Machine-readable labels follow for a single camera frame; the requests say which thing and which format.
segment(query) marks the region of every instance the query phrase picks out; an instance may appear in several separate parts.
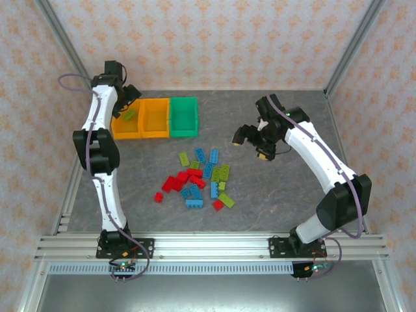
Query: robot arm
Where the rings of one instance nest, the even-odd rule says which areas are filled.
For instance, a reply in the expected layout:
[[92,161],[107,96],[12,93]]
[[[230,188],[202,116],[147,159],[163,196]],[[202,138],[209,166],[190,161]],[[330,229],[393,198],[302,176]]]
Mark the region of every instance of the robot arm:
[[[295,127],[278,114],[269,99],[299,127]],[[263,97],[256,102],[255,106],[260,113],[257,120],[259,125],[240,127],[234,135],[233,143],[241,145],[247,138],[247,141],[256,147],[257,156],[260,159],[272,161],[276,154],[276,143],[283,140],[292,146],[312,169],[325,193],[325,197],[317,206],[317,212],[290,232],[289,244],[294,254],[310,255],[308,251],[310,244],[358,217],[356,202],[348,182],[351,181],[357,193],[362,215],[367,213],[371,181],[365,174],[357,176],[335,156],[318,135],[309,117],[299,107],[285,109],[274,94],[270,97]],[[306,135],[300,128],[306,130],[311,136]],[[329,151],[331,158],[316,141]]]
[[[109,128],[112,116],[119,117],[120,111],[141,96],[133,85],[125,87],[122,85],[122,65],[116,61],[106,61],[104,73],[91,80],[94,96],[86,122],[80,131],[73,132],[73,142],[81,166],[85,170],[89,168],[98,195],[103,220],[99,246],[104,252],[110,254],[115,250],[126,250],[128,249],[126,246],[130,244],[119,233],[118,228],[128,234],[130,231],[121,208],[117,187],[120,154]],[[87,148],[89,133],[91,139]],[[108,212],[105,209],[104,200],[107,203]],[[109,219],[109,213],[115,224]]]

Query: gray floor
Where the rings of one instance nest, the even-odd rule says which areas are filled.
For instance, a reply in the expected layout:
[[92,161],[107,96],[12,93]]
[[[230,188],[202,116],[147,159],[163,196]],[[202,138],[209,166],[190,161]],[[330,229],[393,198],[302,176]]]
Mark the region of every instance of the gray floor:
[[49,276],[38,312],[382,312],[370,261],[345,261],[328,277],[286,275]]
[[[341,157],[330,112],[321,91],[164,91],[144,92],[143,98],[196,96],[199,102],[200,135],[197,138],[167,138],[117,141],[121,165],[118,188],[132,231],[288,231],[314,212],[324,193],[305,162],[295,151],[278,155],[272,162],[260,161],[255,148],[231,143],[243,124],[256,124],[254,103],[277,93],[287,108],[299,106],[309,115],[321,137]],[[237,203],[216,212],[210,187],[203,191],[204,208],[187,209],[182,197],[165,194],[162,204],[153,201],[169,175],[182,170],[178,153],[195,159],[194,149],[220,150],[220,164],[230,164],[226,193]],[[287,150],[283,143],[278,151]],[[81,179],[68,231],[100,231],[98,198],[91,180]]]

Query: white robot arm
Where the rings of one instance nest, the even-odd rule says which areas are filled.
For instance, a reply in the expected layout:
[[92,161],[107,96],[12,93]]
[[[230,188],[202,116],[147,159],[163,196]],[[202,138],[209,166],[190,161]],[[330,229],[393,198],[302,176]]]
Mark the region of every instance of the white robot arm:
[[325,193],[317,213],[290,232],[294,254],[310,255],[311,244],[319,238],[367,213],[371,180],[365,174],[357,176],[331,151],[299,107],[286,110],[274,94],[263,97],[255,106],[260,113],[259,125],[240,127],[233,143],[241,145],[247,138],[260,159],[272,161],[276,143],[283,140],[299,153]]

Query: blue lego brick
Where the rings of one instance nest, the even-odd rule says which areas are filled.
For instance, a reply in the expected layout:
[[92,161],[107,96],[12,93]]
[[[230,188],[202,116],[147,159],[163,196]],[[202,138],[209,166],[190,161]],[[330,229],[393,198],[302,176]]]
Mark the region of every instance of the blue lego brick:
[[218,150],[212,149],[209,156],[209,162],[211,164],[218,164]]
[[198,188],[198,186],[196,184],[192,184],[189,187],[190,193],[192,194],[192,197],[195,200],[202,200],[202,194],[200,192],[200,189]]
[[179,192],[179,193],[181,193],[184,200],[187,199],[190,196],[190,190],[187,189],[186,187],[183,188],[182,191]]
[[208,162],[205,165],[205,168],[203,169],[202,177],[206,177],[207,179],[210,179],[211,175],[213,174],[213,170],[214,170],[214,164],[211,164],[210,162]]
[[202,208],[203,201],[202,200],[187,200],[186,205],[187,205],[187,208]]
[[195,154],[196,154],[196,158],[200,163],[204,163],[205,161],[207,161],[207,159],[205,158],[205,155],[203,153],[202,148],[197,148],[195,149]]
[[211,198],[218,198],[218,183],[211,182]]

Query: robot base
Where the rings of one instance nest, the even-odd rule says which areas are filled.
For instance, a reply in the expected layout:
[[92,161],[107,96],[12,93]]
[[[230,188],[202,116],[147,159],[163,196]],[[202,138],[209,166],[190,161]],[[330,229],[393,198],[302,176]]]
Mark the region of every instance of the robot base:
[[[268,239],[268,250],[270,252],[270,258],[313,258],[313,250],[322,252],[327,256],[325,243],[319,242],[318,240],[310,244],[303,244],[296,252],[293,245],[289,242],[288,237],[272,237]],[[316,253],[315,257],[322,258],[323,256]]]
[[[130,235],[128,224],[123,231]],[[153,251],[155,249],[155,239],[136,238],[135,240],[141,243],[148,251],[150,259],[153,259]],[[125,238],[119,231],[108,232],[103,230],[98,238],[97,259],[145,259],[146,255],[143,250],[136,246],[135,243]]]

